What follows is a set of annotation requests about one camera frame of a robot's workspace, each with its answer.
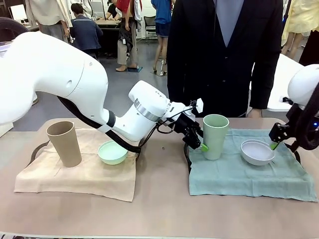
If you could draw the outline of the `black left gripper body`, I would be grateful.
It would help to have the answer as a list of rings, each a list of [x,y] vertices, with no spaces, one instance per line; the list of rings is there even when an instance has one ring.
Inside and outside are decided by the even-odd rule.
[[[185,113],[181,113],[178,119],[171,124],[171,129],[182,134],[183,140],[198,140],[197,130],[200,129],[200,125]]]

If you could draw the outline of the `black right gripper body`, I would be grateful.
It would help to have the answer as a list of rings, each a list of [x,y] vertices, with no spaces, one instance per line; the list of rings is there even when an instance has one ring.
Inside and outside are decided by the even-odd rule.
[[[274,123],[272,129],[269,132],[269,137],[272,142],[280,143],[284,140],[289,138],[294,138],[297,140],[296,137],[296,127],[297,127],[297,118],[291,118],[287,123]]]

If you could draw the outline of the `person left hand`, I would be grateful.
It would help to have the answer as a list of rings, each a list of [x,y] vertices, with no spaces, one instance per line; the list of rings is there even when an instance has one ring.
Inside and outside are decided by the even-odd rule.
[[[248,118],[252,118],[252,119],[259,119],[262,117],[262,110],[261,109],[255,109],[252,108],[249,113],[247,114]]]

